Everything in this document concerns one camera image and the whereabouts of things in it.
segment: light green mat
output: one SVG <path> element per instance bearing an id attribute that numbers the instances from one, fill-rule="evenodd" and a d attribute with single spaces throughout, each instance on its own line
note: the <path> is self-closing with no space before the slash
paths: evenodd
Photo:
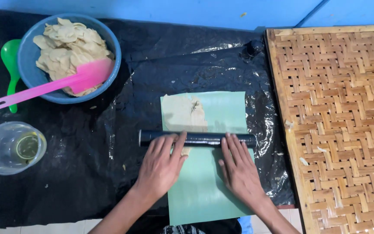
<path id="1" fill-rule="evenodd" d="M 245 92 L 207 92 L 187 95 L 189 98 L 192 95 L 200 98 L 208 132 L 248 133 Z M 167 131 L 162 112 L 161 115 L 163 130 Z M 249 149 L 249 153 L 253 156 L 252 149 Z M 222 158 L 220 148 L 193 147 L 184 162 L 177 182 L 168 191 L 170 225 L 253 215 L 224 185 L 223 174 L 218 163 Z"/>

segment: black rolling pin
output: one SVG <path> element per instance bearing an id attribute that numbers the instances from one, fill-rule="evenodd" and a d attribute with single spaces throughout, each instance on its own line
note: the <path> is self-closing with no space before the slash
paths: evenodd
<path id="1" fill-rule="evenodd" d="M 149 146 L 151 141 L 162 135 L 168 135 L 179 132 L 163 132 L 153 130 L 139 130 L 139 146 Z M 248 148 L 256 147 L 256 136 L 253 134 L 236 134 L 239 141 L 244 141 Z M 221 139 L 225 137 L 224 133 L 210 132 L 188 132 L 184 146 L 210 146 L 220 147 Z"/>

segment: black plastic sheet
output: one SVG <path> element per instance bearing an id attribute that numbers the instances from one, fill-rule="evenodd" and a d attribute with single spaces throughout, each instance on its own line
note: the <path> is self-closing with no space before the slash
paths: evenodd
<path id="1" fill-rule="evenodd" d="M 44 15 L 0 11 L 0 50 Z M 122 65 L 100 96 L 60 105 L 42 98 L 0 110 L 0 124 L 22 121 L 40 130 L 48 147 L 33 167 L 0 176 L 0 228 L 102 218 L 135 183 L 146 148 L 138 130 L 161 130 L 160 96 L 246 91 L 255 163 L 276 205 L 294 203 L 284 160 L 282 127 L 261 35 L 253 32 L 103 19 L 116 34 Z M 0 97 L 9 73 L 0 58 Z M 26 87 L 22 82 L 18 90 Z M 168 215 L 167 198 L 146 215 Z"/>

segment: pink silicone spatula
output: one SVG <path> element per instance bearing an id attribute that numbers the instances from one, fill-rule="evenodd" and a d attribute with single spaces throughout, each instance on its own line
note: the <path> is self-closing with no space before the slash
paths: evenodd
<path id="1" fill-rule="evenodd" d="M 0 98 L 0 109 L 67 86 L 69 86 L 75 94 L 83 92 L 86 89 L 90 89 L 102 82 L 105 82 L 112 73 L 113 66 L 114 63 L 109 58 L 80 65 L 76 68 L 76 75 L 48 82 L 16 94 Z"/>

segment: dough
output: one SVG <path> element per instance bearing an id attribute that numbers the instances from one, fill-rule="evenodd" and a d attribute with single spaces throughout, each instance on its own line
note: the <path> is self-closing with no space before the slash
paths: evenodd
<path id="1" fill-rule="evenodd" d="M 207 132 L 205 111 L 200 99 L 185 95 L 165 95 L 161 103 L 164 114 L 164 124 L 169 131 L 174 132 Z M 191 147 L 184 147 L 181 155 L 188 155 Z"/>
<path id="2" fill-rule="evenodd" d="M 76 67 L 105 57 L 111 59 L 114 55 L 107 50 L 106 43 L 93 29 L 81 23 L 72 23 L 68 19 L 57 18 L 58 24 L 46 24 L 43 35 L 33 38 L 40 47 L 41 54 L 35 62 L 36 66 L 49 73 L 51 80 L 59 80 L 76 74 Z M 63 90 L 73 96 L 81 97 L 99 87 L 74 94 L 69 87 Z"/>

